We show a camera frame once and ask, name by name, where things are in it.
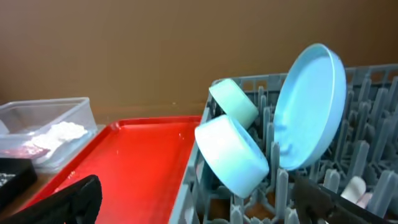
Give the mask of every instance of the black object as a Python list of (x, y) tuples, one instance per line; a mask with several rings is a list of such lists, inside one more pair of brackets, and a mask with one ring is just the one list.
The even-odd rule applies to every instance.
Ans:
[(98, 216), (101, 202), (100, 180), (96, 175), (90, 175), (0, 224), (92, 224)]
[(30, 159), (0, 158), (0, 211), (36, 180)]
[(307, 178), (293, 178), (292, 197), (300, 224), (317, 223), (319, 219), (329, 224), (389, 223)]

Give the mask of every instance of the light blue plate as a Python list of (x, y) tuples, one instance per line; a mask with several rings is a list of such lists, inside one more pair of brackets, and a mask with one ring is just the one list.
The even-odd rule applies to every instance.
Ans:
[(274, 141), (282, 168), (306, 167), (321, 157), (336, 134), (345, 99), (339, 57), (322, 44), (309, 46), (290, 69), (275, 109)]

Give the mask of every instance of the red plastic tray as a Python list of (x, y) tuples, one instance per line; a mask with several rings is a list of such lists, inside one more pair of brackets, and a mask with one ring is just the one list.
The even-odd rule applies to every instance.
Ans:
[(95, 174), (103, 191), (96, 223), (167, 223), (199, 122), (182, 116), (110, 124), (29, 205)]

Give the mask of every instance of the gray dish rack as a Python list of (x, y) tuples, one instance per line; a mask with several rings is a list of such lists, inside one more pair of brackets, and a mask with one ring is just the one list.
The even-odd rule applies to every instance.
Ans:
[[(373, 192), (367, 209), (384, 217), (398, 215), (398, 64), (346, 68), (347, 97), (337, 134), (321, 159), (300, 169), (334, 192), (341, 192), (352, 176), (361, 176)], [(286, 73), (232, 78), (259, 108), (249, 128), (269, 161), (270, 172), (249, 198), (233, 195), (217, 179), (195, 143), (170, 216), (170, 223), (266, 224), (299, 223), (291, 209), (289, 173), (279, 168), (279, 146), (274, 139), (273, 114)], [(208, 96), (201, 123), (223, 112)], [(266, 195), (275, 192), (275, 204)], [(209, 220), (210, 201), (229, 200), (229, 220)], [(249, 218), (245, 211), (260, 203), (273, 219)]]

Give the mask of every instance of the clear plastic container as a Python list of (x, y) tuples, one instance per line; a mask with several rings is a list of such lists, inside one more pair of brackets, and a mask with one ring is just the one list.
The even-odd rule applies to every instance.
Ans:
[(79, 139), (63, 143), (45, 161), (34, 159), (39, 170), (59, 170), (97, 131), (88, 98), (15, 101), (0, 106), (0, 157), (4, 152), (18, 157), (18, 150), (33, 137), (47, 133), (61, 122), (83, 126), (87, 133)]

